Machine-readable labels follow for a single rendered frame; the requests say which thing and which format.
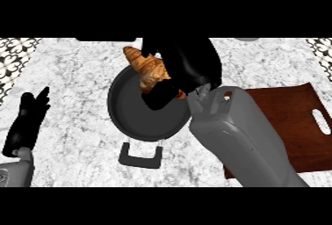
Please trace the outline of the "golden brown croissant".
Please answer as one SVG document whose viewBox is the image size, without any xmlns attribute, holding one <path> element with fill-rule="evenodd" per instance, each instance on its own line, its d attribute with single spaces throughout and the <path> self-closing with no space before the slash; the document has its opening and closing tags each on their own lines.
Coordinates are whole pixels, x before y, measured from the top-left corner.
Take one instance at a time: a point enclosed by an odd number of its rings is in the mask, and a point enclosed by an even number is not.
<svg viewBox="0 0 332 225">
<path fill-rule="evenodd" d="M 170 79 L 164 61 L 152 55 L 143 57 L 142 50 L 134 47 L 124 47 L 123 53 L 134 71 L 140 75 L 140 90 L 148 94 L 155 84 Z"/>
</svg>

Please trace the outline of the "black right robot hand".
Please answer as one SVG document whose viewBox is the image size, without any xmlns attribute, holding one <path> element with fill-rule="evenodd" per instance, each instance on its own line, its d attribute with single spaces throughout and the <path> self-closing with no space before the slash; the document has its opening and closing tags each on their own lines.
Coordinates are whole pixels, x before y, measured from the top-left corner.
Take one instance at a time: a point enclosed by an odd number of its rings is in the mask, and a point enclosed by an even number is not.
<svg viewBox="0 0 332 225">
<path fill-rule="evenodd" d="M 170 79 L 159 81 L 148 94 L 145 104 L 161 110 L 180 91 L 189 94 L 207 85 L 213 91 L 221 85 L 221 62 L 217 50 L 207 37 L 148 38 L 143 37 L 143 56 L 159 53 Z"/>
</svg>

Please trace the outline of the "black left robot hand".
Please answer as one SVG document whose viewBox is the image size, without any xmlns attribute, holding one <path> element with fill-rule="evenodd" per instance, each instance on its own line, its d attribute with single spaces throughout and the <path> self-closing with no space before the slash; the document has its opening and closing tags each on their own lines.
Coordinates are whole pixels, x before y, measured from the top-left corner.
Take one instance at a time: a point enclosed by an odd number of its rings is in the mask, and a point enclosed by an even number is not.
<svg viewBox="0 0 332 225">
<path fill-rule="evenodd" d="M 36 147 L 38 129 L 49 108 L 49 87 L 43 89 L 37 96 L 31 92 L 22 94 L 18 116 L 7 132 L 3 147 L 6 157 L 16 157 L 13 151 L 21 147 L 30 149 Z"/>
</svg>

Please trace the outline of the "dark grey pot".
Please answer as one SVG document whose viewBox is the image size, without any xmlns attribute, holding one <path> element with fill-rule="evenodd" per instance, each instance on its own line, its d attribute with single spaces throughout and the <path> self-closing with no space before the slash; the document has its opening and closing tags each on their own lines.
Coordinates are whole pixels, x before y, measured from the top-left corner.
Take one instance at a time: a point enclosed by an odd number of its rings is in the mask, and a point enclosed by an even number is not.
<svg viewBox="0 0 332 225">
<path fill-rule="evenodd" d="M 173 99 L 152 111 L 142 99 L 140 76 L 127 66 L 114 78 L 108 93 L 108 113 L 118 130 L 137 141 L 161 142 L 186 125 L 190 118 L 187 101 Z"/>
</svg>

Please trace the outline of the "brown wooden tray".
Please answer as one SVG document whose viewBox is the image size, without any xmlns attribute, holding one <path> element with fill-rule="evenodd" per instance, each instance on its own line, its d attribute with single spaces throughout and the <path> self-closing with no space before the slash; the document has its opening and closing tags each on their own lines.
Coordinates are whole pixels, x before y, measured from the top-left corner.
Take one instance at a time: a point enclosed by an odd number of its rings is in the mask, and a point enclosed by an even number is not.
<svg viewBox="0 0 332 225">
<path fill-rule="evenodd" d="M 310 83 L 220 92 L 224 120 L 264 173 L 332 171 L 332 118 Z"/>
</svg>

